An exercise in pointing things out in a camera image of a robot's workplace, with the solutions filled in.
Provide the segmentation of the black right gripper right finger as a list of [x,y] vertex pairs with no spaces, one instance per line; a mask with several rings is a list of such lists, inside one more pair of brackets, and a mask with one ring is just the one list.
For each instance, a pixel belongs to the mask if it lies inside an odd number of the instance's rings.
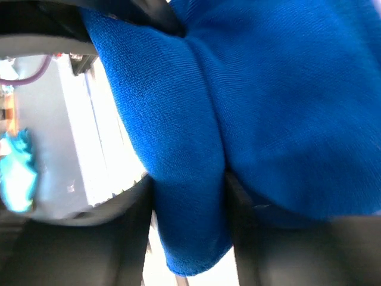
[[380,285],[380,216],[300,230],[266,228],[230,172],[225,190],[240,285]]

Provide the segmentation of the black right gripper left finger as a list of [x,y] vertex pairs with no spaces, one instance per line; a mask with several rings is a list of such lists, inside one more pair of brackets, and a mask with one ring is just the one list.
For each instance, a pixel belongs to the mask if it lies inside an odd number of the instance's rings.
[[152,179],[69,220],[1,210],[2,285],[140,285]]

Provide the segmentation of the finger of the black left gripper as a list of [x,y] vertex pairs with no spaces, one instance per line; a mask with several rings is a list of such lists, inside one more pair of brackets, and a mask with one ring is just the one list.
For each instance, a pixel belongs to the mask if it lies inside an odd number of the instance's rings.
[[1,55],[95,55],[90,16],[184,37],[167,1],[1,1]]

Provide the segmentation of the blue microfiber towel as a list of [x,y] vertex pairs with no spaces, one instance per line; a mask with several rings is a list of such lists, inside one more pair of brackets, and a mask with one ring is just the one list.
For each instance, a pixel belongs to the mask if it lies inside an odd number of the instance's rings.
[[263,225],[380,212],[373,1],[171,1],[182,38],[90,16],[121,119],[154,180],[168,268],[231,248],[230,170]]

